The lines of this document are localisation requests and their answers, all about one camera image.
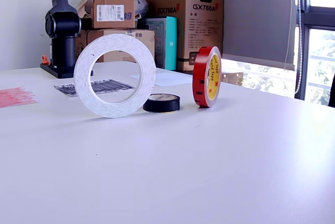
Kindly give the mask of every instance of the brown cardboard box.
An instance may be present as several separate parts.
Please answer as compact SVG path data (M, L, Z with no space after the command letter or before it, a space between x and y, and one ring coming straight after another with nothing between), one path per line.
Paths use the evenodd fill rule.
M93 28L135 28L135 0L88 0Z
M178 19L178 70L192 71L202 46L222 52L224 0L147 0L149 14Z
M76 57L78 58L84 48L94 41L95 39L110 35L110 34L125 34L144 43L145 46L150 50L151 54L155 56L155 33L152 30L120 30L120 29L99 29L99 30L82 30L79 36L76 38ZM122 51L111 51L104 54L97 62L115 62L115 61L128 61L135 62L129 54Z

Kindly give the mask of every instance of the white paper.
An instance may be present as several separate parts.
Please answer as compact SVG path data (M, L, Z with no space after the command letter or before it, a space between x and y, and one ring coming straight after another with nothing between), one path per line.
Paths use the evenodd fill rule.
M139 79L139 75L130 76L134 79ZM192 76L180 75L177 73L158 73L156 74L155 85L172 86L180 84L192 84Z
M97 21L123 21L124 5L97 5Z

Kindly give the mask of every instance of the window frame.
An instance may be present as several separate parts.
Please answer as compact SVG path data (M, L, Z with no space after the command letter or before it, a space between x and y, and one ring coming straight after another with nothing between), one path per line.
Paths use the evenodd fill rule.
M315 7L310 5L310 0L300 0L301 3L301 30L302 30L302 56L303 64L297 66L297 80L299 79L301 67L301 85L296 99L305 100L308 75L308 58L309 58L309 31L311 29L323 29L335 31L335 8ZM298 63L300 63L300 49L298 54Z

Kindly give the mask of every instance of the tape roll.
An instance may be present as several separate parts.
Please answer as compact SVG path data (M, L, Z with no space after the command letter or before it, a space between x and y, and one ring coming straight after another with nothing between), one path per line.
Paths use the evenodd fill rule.
M152 94L143 105L150 113L172 113L180 110L180 97L171 94Z
M140 85L126 100L108 103L100 99L91 87L91 70L94 63L109 51L124 51L140 66ZM80 54L74 69L74 85L84 105L102 117L119 118L136 112L149 98L155 83L155 62L149 49L134 37L113 34L90 43Z
M202 47L195 59L193 97L197 105L212 107L221 85L221 54L217 47Z

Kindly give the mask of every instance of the paper sheet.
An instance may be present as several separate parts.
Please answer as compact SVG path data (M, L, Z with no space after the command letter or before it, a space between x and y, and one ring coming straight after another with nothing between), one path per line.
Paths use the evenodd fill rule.
M139 79L139 75L130 76L134 79ZM180 75L177 73L158 73L156 74L155 85L158 86L172 86L180 84L192 84L192 76Z
M35 103L35 95L24 87L0 90L0 108Z
M91 86L95 94L113 93L134 89L134 87L132 87L131 85L124 84L112 79L94 81L91 82ZM77 92L75 91L74 84L54 85L54 87L69 97L77 97Z

